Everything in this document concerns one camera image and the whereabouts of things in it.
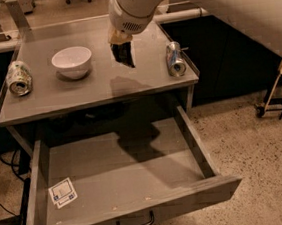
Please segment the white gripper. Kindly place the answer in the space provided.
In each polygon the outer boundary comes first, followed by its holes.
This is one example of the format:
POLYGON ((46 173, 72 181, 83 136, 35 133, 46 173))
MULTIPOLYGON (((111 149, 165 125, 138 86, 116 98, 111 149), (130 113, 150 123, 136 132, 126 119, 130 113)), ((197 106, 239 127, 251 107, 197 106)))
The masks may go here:
POLYGON ((151 22, 156 7, 163 0, 109 0, 108 14, 113 26, 108 30, 108 42, 118 45, 131 42, 151 22))

